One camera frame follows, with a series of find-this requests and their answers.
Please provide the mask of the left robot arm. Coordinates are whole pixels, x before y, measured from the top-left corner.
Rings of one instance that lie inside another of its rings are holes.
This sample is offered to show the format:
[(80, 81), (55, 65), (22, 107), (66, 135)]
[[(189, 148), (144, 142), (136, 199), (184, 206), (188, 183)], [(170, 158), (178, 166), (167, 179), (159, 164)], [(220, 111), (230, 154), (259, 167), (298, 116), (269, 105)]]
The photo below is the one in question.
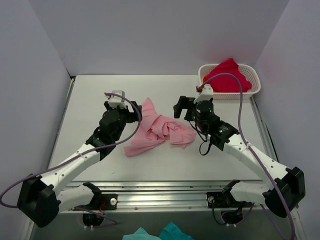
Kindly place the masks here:
[(124, 103), (113, 108), (106, 101), (99, 126), (85, 143), (61, 164), (42, 173), (31, 174), (23, 179), (17, 207), (38, 227), (50, 224), (59, 212), (66, 210), (62, 200), (62, 190), (75, 177), (90, 166), (102, 161), (117, 145), (126, 124), (140, 123), (142, 106), (135, 101), (129, 103), (129, 111)]

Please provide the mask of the pink t-shirt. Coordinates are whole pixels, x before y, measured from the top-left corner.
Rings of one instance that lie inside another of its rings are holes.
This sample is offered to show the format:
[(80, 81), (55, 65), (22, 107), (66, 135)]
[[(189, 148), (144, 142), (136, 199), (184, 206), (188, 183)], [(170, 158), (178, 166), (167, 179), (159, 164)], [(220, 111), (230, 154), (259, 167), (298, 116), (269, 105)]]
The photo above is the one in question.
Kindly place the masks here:
[(151, 150), (165, 141), (183, 149), (196, 139), (196, 131), (180, 121), (158, 114), (150, 98), (142, 104), (142, 120), (131, 143), (124, 147), (127, 157)]

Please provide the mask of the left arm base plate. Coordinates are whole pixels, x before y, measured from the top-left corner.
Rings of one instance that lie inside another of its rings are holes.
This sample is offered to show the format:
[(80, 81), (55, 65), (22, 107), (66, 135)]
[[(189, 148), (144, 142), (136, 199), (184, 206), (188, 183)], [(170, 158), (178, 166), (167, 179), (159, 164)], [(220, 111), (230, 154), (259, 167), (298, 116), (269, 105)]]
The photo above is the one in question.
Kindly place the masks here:
[(83, 205), (92, 211), (113, 211), (117, 209), (118, 195), (115, 193), (94, 194), (88, 204)]

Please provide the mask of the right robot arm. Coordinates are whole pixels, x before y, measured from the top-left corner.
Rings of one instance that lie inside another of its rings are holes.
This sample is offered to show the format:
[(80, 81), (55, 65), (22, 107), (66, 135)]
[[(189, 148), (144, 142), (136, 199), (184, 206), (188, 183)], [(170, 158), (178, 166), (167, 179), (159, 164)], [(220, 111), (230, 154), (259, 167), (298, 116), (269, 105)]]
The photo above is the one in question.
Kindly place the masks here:
[(286, 218), (287, 212), (305, 197), (304, 172), (298, 167), (290, 169), (244, 141), (238, 129), (215, 115), (212, 100), (196, 102), (194, 97), (180, 96), (173, 110), (176, 119), (186, 110), (185, 120), (195, 123), (195, 129), (206, 137), (209, 146), (233, 156), (262, 181), (257, 184), (232, 180), (220, 193), (213, 195), (216, 207), (260, 204), (276, 216)]

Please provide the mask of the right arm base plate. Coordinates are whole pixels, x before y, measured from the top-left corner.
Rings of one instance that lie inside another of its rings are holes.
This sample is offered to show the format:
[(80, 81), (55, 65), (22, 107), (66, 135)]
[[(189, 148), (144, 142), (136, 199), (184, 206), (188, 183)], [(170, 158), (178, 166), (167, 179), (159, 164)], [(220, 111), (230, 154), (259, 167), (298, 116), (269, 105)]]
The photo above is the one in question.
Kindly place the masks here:
[(230, 193), (211, 191), (206, 193), (207, 205), (210, 209), (250, 208), (251, 202), (237, 201)]

